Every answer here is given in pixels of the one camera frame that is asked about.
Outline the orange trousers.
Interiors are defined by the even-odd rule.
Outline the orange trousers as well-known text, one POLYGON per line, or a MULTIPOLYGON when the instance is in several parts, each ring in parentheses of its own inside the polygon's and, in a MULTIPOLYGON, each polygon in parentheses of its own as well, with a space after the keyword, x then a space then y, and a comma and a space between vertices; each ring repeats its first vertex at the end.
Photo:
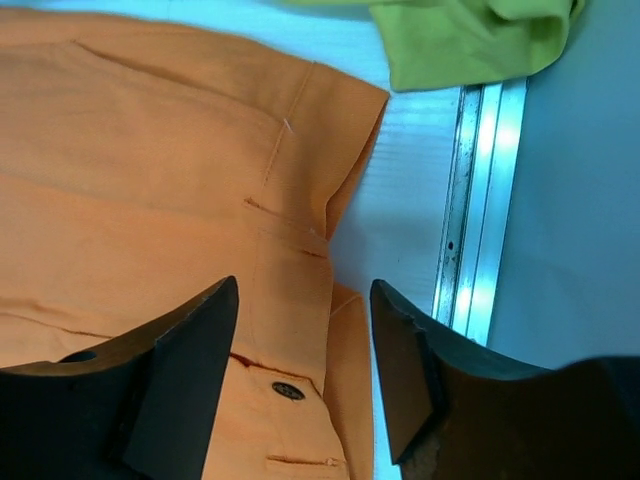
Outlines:
POLYGON ((59 360, 234 276, 204 477, 371 478, 366 307, 329 242, 387 101, 243 37, 3 8, 2 365, 59 360))

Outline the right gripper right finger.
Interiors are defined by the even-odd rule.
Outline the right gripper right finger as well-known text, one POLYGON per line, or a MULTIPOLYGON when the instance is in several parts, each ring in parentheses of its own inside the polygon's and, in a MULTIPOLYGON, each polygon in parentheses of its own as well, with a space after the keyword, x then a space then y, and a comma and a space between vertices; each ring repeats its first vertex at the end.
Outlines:
POLYGON ((405 479, 635 479, 639 361, 545 369, 456 333, 383 280, 372 332, 392 462, 405 479))

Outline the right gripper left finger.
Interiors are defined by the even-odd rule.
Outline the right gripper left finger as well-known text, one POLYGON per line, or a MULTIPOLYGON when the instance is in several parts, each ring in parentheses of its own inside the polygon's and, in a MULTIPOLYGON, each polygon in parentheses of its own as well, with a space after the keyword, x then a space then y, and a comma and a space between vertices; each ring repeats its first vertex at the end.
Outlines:
POLYGON ((1 372, 5 479, 198 479, 239 295, 227 277, 57 362, 1 372))

